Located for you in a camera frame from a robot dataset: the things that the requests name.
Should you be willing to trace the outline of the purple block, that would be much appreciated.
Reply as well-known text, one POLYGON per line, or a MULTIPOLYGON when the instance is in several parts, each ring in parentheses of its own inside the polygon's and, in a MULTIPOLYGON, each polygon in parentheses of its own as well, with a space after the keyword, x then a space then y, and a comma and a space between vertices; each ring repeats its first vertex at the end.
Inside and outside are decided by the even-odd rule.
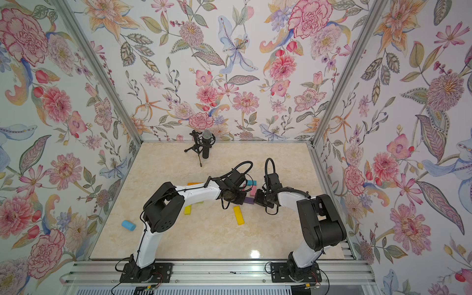
POLYGON ((243 202, 244 202, 245 204, 253 205, 253 204, 254 204, 254 198, 252 198, 252 197, 246 197, 243 202))

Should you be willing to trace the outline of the yellow long block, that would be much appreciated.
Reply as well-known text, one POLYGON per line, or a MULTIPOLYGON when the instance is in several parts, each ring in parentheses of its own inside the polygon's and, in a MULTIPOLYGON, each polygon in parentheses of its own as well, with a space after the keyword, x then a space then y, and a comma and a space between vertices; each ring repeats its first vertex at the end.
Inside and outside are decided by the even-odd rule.
POLYGON ((192 212, 192 206, 191 205, 188 205, 184 208, 184 214, 185 215, 190 215, 192 212))

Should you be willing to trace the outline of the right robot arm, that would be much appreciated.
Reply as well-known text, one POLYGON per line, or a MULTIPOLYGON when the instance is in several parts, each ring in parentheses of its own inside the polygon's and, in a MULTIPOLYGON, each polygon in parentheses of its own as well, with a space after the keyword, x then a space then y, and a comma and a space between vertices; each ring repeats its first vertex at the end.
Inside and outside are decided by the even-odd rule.
POLYGON ((274 283, 315 284, 322 282, 317 260, 325 250, 347 238, 347 231, 329 195, 312 197, 308 192, 284 187, 276 173, 264 177, 255 203, 265 209, 290 208, 298 213, 304 241, 284 263, 270 263, 268 273, 274 283))

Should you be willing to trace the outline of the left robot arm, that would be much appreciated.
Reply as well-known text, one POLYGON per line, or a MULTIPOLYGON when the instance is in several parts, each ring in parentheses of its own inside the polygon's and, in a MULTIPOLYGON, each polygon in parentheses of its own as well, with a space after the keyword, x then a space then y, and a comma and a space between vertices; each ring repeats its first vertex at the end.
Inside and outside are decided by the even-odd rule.
POLYGON ((136 278, 151 271, 162 235, 177 222, 182 209, 206 200, 241 205, 246 196, 246 185, 245 174, 237 170, 221 177, 208 177, 204 184, 175 186, 169 181, 163 183, 143 206, 140 220, 145 227, 139 247, 127 264, 130 276, 136 278))

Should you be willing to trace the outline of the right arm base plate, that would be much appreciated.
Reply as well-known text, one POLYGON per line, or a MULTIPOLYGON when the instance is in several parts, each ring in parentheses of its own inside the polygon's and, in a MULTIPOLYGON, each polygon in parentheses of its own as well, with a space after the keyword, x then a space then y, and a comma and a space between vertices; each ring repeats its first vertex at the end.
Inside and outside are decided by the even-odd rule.
POLYGON ((273 283, 321 283, 322 275, 317 263, 299 268, 287 262, 270 262, 265 268, 273 283))

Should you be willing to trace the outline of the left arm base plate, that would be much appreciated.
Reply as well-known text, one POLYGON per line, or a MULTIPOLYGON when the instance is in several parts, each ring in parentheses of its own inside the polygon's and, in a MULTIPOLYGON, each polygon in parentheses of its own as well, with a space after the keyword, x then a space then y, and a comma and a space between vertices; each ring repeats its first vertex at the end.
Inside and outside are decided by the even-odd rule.
POLYGON ((154 263, 140 269, 137 265, 127 263, 120 276, 120 283, 169 283, 173 270, 172 263, 154 263))

